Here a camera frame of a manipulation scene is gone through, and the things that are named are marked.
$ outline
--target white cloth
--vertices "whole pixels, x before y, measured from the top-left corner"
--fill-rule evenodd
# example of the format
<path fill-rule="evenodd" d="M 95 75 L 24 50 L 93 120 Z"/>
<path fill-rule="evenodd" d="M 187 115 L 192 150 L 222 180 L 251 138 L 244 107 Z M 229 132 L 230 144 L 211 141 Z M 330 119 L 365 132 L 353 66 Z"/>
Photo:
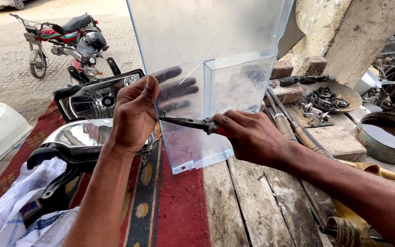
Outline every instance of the white cloth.
<path fill-rule="evenodd" d="M 63 244 L 79 210 L 53 212 L 25 229 L 19 210 L 42 194 L 42 191 L 65 171 L 66 163 L 58 158 L 45 160 L 32 170 L 22 165 L 21 174 L 0 198 L 0 247 L 57 247 Z"/>

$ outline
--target motorcycle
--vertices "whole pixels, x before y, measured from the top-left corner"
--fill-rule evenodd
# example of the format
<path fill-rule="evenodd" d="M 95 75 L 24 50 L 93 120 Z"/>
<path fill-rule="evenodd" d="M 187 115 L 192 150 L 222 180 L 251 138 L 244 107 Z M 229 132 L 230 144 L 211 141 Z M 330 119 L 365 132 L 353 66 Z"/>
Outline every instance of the motorcycle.
<path fill-rule="evenodd" d="M 24 33 L 25 39 L 30 45 L 30 72 L 33 77 L 42 79 L 47 71 L 47 54 L 42 47 L 42 41 L 58 40 L 59 42 L 68 44 L 69 46 L 77 46 L 77 43 L 90 32 L 101 33 L 100 28 L 97 27 L 98 21 L 94 20 L 88 13 L 78 17 L 74 17 L 68 23 L 63 25 L 64 33 L 58 33 L 53 29 L 57 25 L 51 22 L 38 23 L 21 18 L 17 14 L 9 14 L 15 17 L 22 25 L 25 26 L 26 32 Z M 51 49 L 51 52 L 57 56 L 62 54 L 69 55 L 71 51 L 63 48 Z"/>
<path fill-rule="evenodd" d="M 53 30 L 59 34 L 65 33 L 64 28 L 59 25 L 53 25 Z M 54 44 L 53 48 L 68 50 L 69 54 L 74 57 L 71 66 L 68 68 L 71 78 L 75 79 L 75 83 L 73 84 L 81 86 L 94 81 L 97 75 L 103 74 L 103 72 L 98 71 L 95 67 L 97 58 L 103 58 L 101 53 L 107 51 L 109 48 L 106 44 L 106 39 L 101 33 L 87 33 L 80 39 L 77 48 L 55 40 L 48 40 L 48 42 Z"/>

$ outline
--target bowl of bolts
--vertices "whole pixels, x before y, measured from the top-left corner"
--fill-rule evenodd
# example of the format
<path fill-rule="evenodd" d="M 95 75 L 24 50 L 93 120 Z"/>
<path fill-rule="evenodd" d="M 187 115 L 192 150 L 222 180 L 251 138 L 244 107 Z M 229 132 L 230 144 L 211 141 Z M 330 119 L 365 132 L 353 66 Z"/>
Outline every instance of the bowl of bolts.
<path fill-rule="evenodd" d="M 306 94 L 313 106 L 331 113 L 347 113 L 362 105 L 362 99 L 356 91 L 329 81 L 310 85 Z"/>

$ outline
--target motorcycle side mirror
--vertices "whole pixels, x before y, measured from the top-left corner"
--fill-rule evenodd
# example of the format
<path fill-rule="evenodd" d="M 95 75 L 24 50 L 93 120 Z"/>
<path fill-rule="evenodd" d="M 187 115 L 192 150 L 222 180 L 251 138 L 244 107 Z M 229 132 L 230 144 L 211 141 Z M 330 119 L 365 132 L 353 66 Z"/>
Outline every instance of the motorcycle side mirror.
<path fill-rule="evenodd" d="M 65 29 L 63 29 L 63 27 L 61 27 L 59 25 L 55 24 L 55 25 L 52 26 L 52 28 L 53 28 L 54 31 L 58 32 L 60 35 L 65 35 L 66 34 Z"/>

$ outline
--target clear plastic panel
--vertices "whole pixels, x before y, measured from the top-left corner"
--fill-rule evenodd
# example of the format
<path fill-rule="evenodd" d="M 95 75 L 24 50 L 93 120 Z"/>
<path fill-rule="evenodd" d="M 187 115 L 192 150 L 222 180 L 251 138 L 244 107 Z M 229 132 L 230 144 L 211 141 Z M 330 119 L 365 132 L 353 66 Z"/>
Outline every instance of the clear plastic panel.
<path fill-rule="evenodd" d="M 146 74 L 172 68 L 158 115 L 258 112 L 293 0 L 127 0 Z M 173 173 L 233 155 L 226 137 L 161 122 Z"/>

